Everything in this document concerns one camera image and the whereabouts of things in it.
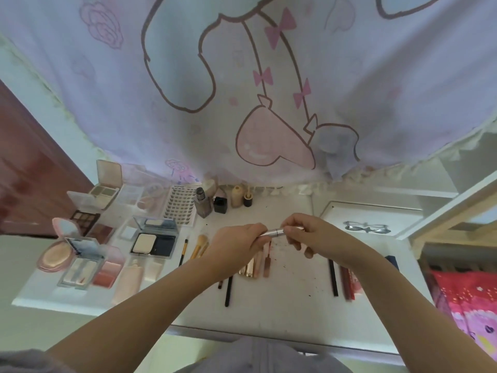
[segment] pink bow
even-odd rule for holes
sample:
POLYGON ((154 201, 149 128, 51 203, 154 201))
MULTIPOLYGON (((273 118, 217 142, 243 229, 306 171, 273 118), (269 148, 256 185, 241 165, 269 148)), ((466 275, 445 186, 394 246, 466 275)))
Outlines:
POLYGON ((296 28, 297 28, 297 24, 295 22, 295 19, 292 16, 292 13, 290 13, 290 10, 288 8, 285 8, 285 9, 283 9, 283 14, 281 16, 281 21, 280 21, 279 26, 265 27, 264 32, 266 33, 266 36, 269 40, 269 45, 271 46, 272 49, 275 49, 276 45, 278 44, 278 40, 279 40, 281 32, 283 30, 293 30, 296 28))
POLYGON ((263 74, 259 74, 255 70, 253 71, 253 80, 255 81, 255 86, 259 86, 261 81, 266 81, 269 85, 273 85, 273 76, 271 74, 271 68, 267 67, 263 74))
POLYGON ((311 87, 309 86, 309 79, 306 78, 306 82, 304 83, 304 88, 302 89, 302 92, 293 93, 293 99, 295 100, 295 106, 297 106, 297 109, 300 108, 300 105, 302 104, 304 97, 306 95, 309 95, 310 93, 311 93, 311 87))

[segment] silver tube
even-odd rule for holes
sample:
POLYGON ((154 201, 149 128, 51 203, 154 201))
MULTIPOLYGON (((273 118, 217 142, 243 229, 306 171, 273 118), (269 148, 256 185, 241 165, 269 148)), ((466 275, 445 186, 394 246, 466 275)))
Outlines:
MULTIPOLYGON (((300 230, 304 230, 303 226, 295 226, 294 228, 297 228, 297 229, 300 229, 300 230)), ((268 237, 271 237, 271 238, 275 238, 275 237, 281 237, 281 236, 284 236, 284 235, 285 235, 285 233, 283 232, 283 228, 281 228, 281 229, 271 229, 271 230, 268 230, 267 232, 262 233, 260 235, 260 237, 268 236, 268 237)))

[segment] makeup table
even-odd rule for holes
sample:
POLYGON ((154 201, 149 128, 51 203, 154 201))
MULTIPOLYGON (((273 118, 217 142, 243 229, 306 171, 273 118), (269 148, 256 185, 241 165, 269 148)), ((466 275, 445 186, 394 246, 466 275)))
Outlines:
MULTIPOLYGON (((270 229, 277 228, 293 212, 312 214, 311 198, 305 195, 258 196, 250 208, 228 208, 226 214, 213 212, 206 219, 196 217, 193 227, 181 228, 172 258, 165 261, 160 276, 178 267, 185 238, 189 239, 186 262, 199 234, 212 238, 220 227, 255 222, 262 222, 270 229)), ((354 236, 384 256, 395 256, 401 273, 431 301, 408 241, 361 233, 354 236)), ((113 237, 110 244, 123 252, 128 265, 131 242, 124 243, 113 237)), ((329 352, 401 364, 392 340, 367 297, 357 295, 355 301, 345 301, 337 265, 339 297, 333 297, 325 258, 304 258, 303 252, 289 246, 284 237, 273 239, 271 258, 269 278, 233 277, 229 307, 224 306, 227 281, 222 289, 218 289, 216 283, 192 301, 167 332, 221 341, 252 335, 284 341, 304 352, 329 352)), ((13 305, 94 316, 111 307, 116 285, 110 289, 93 285, 88 290, 59 288, 57 282, 61 275, 62 272, 35 270, 13 305)), ((143 281, 141 289, 150 284, 143 281)))

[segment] red door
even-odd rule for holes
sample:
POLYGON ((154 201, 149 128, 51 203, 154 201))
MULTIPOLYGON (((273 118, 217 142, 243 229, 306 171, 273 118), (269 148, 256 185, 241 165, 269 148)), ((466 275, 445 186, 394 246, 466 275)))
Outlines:
POLYGON ((91 182, 0 81, 0 234, 54 236, 91 182))

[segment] hand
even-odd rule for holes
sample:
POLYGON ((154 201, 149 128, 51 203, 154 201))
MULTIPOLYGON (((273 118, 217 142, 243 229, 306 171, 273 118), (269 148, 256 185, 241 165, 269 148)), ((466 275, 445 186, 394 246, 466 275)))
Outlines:
POLYGON ((219 229, 202 258, 210 260, 217 281, 227 279, 246 266, 264 248, 270 237, 260 237, 267 231, 263 224, 229 226, 219 229))
POLYGON ((325 220, 303 213, 294 213, 281 224, 288 243, 301 250, 307 245, 304 255, 312 258, 319 254, 339 265, 350 268, 353 261, 370 249, 349 233, 327 223, 325 220), (305 231, 293 226, 303 226, 305 231))

